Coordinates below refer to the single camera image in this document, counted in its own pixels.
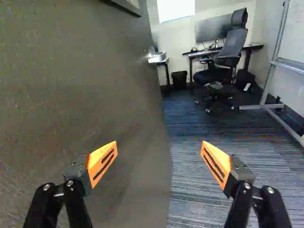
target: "black office chair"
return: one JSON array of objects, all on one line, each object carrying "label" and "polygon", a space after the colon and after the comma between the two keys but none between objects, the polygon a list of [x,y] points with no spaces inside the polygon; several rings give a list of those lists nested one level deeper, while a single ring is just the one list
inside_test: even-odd
[{"label": "black office chair", "polygon": [[206,104],[206,112],[209,114],[213,105],[219,101],[230,106],[231,110],[235,107],[230,99],[237,92],[234,87],[236,77],[236,67],[241,58],[241,51],[245,44],[248,30],[245,28],[248,18],[246,8],[236,10],[231,17],[231,30],[228,32],[224,47],[214,58],[200,59],[200,62],[208,64],[208,69],[194,74],[193,79],[201,86],[208,89],[211,97]]}]

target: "computer monitor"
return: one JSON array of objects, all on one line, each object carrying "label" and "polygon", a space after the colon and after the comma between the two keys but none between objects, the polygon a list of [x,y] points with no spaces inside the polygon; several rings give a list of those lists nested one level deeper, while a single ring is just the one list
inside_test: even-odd
[{"label": "computer monitor", "polygon": [[231,28],[232,14],[200,20],[196,23],[196,43],[225,38]]}]

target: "trash can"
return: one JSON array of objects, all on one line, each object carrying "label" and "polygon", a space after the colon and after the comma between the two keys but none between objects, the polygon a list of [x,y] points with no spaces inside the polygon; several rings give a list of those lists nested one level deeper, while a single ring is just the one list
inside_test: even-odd
[{"label": "trash can", "polygon": [[186,70],[173,72],[171,74],[174,90],[186,89],[187,74],[188,74],[188,72]]}]

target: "chair armrest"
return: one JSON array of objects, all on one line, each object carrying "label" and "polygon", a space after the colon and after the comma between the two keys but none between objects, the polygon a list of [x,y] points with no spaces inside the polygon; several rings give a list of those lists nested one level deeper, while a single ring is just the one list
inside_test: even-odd
[{"label": "chair armrest", "polygon": [[218,56],[219,59],[240,59],[240,56]]},{"label": "chair armrest", "polygon": [[213,62],[214,60],[212,58],[201,58],[199,59],[199,62]]}]

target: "desk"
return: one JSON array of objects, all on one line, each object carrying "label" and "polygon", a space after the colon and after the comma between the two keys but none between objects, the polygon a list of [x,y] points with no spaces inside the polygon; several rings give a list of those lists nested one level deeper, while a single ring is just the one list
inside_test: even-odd
[{"label": "desk", "polygon": [[[264,44],[249,44],[249,45],[245,45],[243,47],[243,50],[246,51],[245,66],[244,66],[245,70],[248,70],[252,50],[260,50],[263,48],[263,46],[264,46]],[[200,52],[194,52],[194,53],[188,54],[189,68],[190,68],[190,89],[192,89],[192,81],[193,81],[193,66],[192,66],[193,60],[198,57],[215,55],[220,50],[221,50],[221,48],[219,48],[218,50],[212,50],[212,51],[206,50],[206,51],[200,51]]]},{"label": "desk", "polygon": [[170,85],[168,62],[169,62],[169,58],[167,57],[165,60],[163,60],[161,62],[153,62],[153,63],[150,63],[150,64],[151,65],[156,65],[156,66],[165,66],[165,68],[166,68],[166,77],[167,77],[167,92],[170,93],[171,85]]}]

